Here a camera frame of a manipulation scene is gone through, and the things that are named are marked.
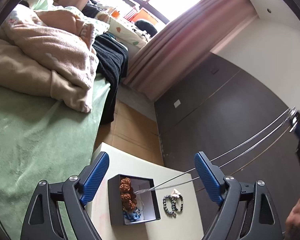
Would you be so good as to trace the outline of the pink curtain right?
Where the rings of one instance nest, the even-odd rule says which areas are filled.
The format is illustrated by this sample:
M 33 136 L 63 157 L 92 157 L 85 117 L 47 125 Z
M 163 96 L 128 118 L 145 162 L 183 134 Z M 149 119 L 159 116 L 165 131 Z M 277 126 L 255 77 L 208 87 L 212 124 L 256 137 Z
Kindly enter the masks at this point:
M 256 15 L 250 0 L 200 0 L 137 52 L 124 84 L 157 100 Z

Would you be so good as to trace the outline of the black jewelry box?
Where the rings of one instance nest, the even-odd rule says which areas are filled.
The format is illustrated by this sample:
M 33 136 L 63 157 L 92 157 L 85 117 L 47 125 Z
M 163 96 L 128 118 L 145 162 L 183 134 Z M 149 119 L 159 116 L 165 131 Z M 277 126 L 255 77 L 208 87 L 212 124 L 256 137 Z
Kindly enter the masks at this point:
M 109 213 L 112 226 L 133 225 L 160 220 L 157 195 L 148 189 L 151 178 L 118 174 L 108 180 Z

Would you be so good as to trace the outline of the black knit blanket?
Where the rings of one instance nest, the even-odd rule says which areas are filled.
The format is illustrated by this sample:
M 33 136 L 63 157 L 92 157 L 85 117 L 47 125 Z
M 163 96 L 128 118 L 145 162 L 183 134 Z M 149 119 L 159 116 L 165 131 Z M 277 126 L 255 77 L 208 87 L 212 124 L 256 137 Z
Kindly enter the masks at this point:
M 110 83 L 100 122 L 105 125 L 114 121 L 117 91 L 121 79 L 127 76 L 129 55 L 124 45 L 108 31 L 96 36 L 93 48 L 99 59 L 97 72 Z

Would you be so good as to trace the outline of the white wall socket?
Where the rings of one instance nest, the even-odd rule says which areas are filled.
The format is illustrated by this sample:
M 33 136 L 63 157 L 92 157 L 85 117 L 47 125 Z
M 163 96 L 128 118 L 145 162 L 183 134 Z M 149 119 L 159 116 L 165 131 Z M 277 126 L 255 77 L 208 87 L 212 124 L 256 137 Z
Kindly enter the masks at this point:
M 175 108 L 177 108 L 177 107 L 180 106 L 180 105 L 181 105 L 180 100 L 177 100 L 177 101 L 174 102 L 174 107 L 175 107 Z

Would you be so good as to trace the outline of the cardboard floor sheets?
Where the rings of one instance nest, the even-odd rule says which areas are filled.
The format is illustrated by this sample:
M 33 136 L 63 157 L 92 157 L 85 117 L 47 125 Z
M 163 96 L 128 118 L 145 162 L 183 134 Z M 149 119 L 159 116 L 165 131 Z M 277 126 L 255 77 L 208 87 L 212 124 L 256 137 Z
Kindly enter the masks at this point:
M 94 149 L 103 142 L 151 163 L 164 164 L 157 123 L 119 100 L 114 121 L 99 126 Z

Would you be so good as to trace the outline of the beige pink quilt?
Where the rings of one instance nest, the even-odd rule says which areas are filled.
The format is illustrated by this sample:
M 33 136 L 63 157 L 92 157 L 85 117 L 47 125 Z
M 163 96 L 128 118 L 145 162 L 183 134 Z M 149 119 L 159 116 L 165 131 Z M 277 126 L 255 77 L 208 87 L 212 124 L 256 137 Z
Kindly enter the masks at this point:
M 0 85 L 92 109 L 95 25 L 70 10 L 17 5 L 0 27 Z

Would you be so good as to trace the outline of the floral window seat cushion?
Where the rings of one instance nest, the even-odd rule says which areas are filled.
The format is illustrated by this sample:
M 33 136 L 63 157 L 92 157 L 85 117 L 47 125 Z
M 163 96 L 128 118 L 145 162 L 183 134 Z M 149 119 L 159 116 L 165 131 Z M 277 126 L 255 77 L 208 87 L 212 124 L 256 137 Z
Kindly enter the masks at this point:
M 151 39 L 147 31 L 140 30 L 134 23 L 129 22 L 124 18 L 116 19 L 106 12 L 97 13 L 95 18 L 109 24 L 108 31 L 111 34 L 140 49 Z

